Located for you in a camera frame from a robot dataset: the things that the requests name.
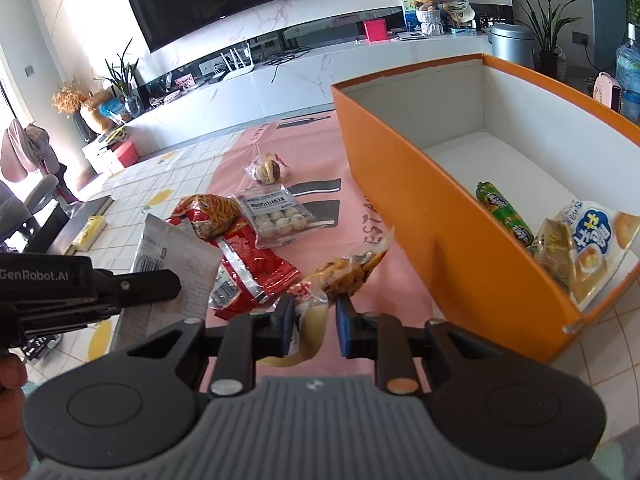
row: white candy ball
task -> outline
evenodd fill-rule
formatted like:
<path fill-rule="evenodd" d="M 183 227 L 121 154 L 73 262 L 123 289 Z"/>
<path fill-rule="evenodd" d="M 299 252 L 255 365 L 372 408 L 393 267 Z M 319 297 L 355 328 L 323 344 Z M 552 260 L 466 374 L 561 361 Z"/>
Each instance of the white candy ball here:
<path fill-rule="evenodd" d="M 293 231 L 293 225 L 291 225 L 288 218 L 280 218 L 276 221 L 276 229 L 279 235 L 288 235 Z"/>
<path fill-rule="evenodd" d="M 258 234 L 262 238 L 273 238 L 276 234 L 276 226 L 270 220 L 258 224 Z"/>
<path fill-rule="evenodd" d="M 306 218 L 301 214 L 293 215 L 289 221 L 296 231 L 302 231 L 306 227 Z"/>

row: pink table mat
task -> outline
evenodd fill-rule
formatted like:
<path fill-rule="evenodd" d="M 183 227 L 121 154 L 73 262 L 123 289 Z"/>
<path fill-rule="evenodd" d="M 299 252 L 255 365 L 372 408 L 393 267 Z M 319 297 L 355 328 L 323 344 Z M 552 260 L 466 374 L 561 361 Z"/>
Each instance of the pink table mat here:
<path fill-rule="evenodd" d="M 366 132 L 362 133 L 362 141 L 367 142 Z M 248 128 L 225 153 L 207 193 L 227 196 L 254 186 L 244 168 L 256 155 L 265 152 L 277 153 L 291 168 L 291 176 L 285 182 L 287 187 L 340 179 L 339 190 L 298 197 L 301 203 L 339 200 L 337 225 L 311 232 L 275 250 L 303 274 L 332 258 L 349 254 L 363 244 L 377 242 L 386 232 L 380 216 L 351 176 L 335 112 Z M 392 246 L 369 281 L 354 295 L 353 304 L 360 312 L 393 314 L 405 326 L 423 326 L 433 317 L 430 294 L 397 244 Z M 209 311 L 207 324 L 212 326 L 224 322 Z M 322 348 L 313 359 L 290 368 L 258 364 L 257 377 L 372 374 L 373 363 L 369 360 L 347 360 L 340 355 L 333 307 L 329 310 L 327 324 Z"/>

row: human hand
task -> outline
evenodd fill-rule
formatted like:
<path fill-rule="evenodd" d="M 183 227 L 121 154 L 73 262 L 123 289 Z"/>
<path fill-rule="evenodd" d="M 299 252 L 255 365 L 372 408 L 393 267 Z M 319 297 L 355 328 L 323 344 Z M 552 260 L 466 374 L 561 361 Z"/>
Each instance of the human hand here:
<path fill-rule="evenodd" d="M 29 444 L 22 428 L 27 370 L 17 355 L 0 357 L 0 480 L 18 480 L 29 471 Z"/>

